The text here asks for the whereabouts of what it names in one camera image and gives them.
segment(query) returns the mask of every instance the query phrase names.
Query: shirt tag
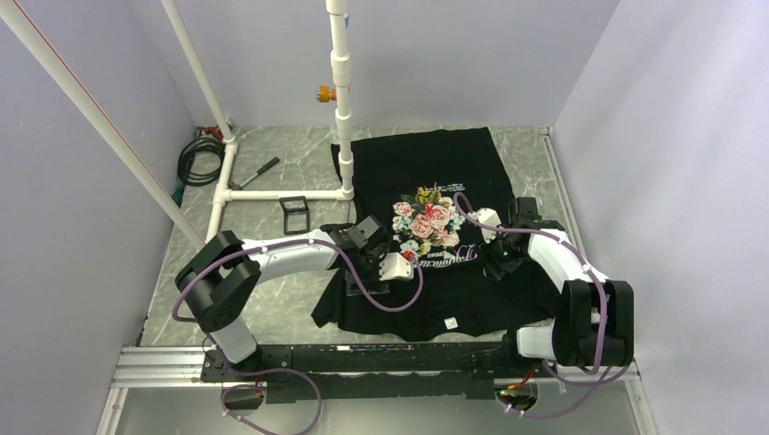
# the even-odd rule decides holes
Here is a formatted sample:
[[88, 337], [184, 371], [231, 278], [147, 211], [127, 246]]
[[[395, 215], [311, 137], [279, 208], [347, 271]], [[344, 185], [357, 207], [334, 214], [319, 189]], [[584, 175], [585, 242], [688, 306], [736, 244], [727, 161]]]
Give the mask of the shirt tag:
[[456, 323], [455, 317], [449, 317], [448, 319], [443, 319], [443, 322], [446, 324], [446, 329], [456, 329], [459, 327], [459, 325]]

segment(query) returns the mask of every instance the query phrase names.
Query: floral print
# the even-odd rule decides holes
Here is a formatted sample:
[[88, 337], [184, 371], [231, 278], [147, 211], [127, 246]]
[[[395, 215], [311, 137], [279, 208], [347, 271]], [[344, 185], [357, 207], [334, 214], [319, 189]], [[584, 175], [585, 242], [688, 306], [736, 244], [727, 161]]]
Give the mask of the floral print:
[[434, 248], [456, 247], [460, 242], [457, 232], [465, 219], [453, 200], [436, 189], [420, 187], [414, 196], [401, 195], [393, 210], [393, 240], [403, 242], [402, 253], [425, 256]]

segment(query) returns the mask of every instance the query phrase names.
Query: black coiled cable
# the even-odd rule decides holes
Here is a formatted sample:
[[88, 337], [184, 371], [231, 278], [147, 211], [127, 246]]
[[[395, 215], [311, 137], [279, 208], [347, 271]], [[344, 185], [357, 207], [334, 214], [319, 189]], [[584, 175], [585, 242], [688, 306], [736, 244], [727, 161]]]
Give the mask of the black coiled cable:
[[[219, 158], [219, 166], [211, 172], [199, 174], [192, 172], [195, 156], [200, 152], [208, 152]], [[200, 187], [219, 179], [221, 166], [224, 162], [224, 146], [212, 138], [197, 138], [187, 144], [179, 155], [176, 165], [176, 175], [187, 186]]]

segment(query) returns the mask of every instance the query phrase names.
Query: orange valve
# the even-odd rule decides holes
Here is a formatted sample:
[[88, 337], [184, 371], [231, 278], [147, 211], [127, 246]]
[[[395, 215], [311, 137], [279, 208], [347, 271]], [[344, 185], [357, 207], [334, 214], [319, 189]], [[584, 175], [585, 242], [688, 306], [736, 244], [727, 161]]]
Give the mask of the orange valve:
[[336, 89], [332, 89], [329, 86], [318, 86], [315, 92], [315, 99], [318, 102], [335, 102]]

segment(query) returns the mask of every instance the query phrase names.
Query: white wall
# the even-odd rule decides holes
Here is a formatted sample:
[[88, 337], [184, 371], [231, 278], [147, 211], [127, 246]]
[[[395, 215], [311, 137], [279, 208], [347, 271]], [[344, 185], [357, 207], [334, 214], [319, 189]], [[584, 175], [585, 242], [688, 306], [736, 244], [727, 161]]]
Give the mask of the white wall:
[[[192, 122], [122, 0], [22, 5], [167, 189]], [[0, 21], [0, 433], [94, 433], [170, 220]]]
[[[197, 124], [211, 125], [161, 2], [130, 0]], [[356, 124], [552, 125], [618, 0], [351, 0]], [[332, 124], [323, 0], [177, 0], [240, 125]]]
[[622, 0], [556, 123], [663, 434], [766, 433], [769, 4]]

